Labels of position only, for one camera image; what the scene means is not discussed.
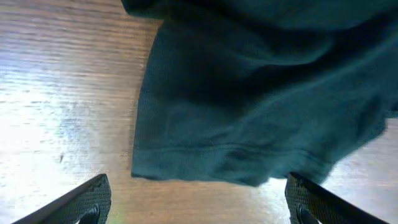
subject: wood grain surface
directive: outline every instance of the wood grain surface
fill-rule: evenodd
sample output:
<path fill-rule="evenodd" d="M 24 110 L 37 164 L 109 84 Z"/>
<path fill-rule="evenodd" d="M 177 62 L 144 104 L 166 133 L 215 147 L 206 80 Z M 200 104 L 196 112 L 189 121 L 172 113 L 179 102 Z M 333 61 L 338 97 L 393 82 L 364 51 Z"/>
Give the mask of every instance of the wood grain surface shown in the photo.
<path fill-rule="evenodd" d="M 139 87 L 161 21 L 119 0 L 0 1 L 0 223 L 99 173 L 108 223 L 288 223 L 284 180 L 259 188 L 132 179 Z M 398 121 L 341 161 L 324 186 L 398 223 Z"/>

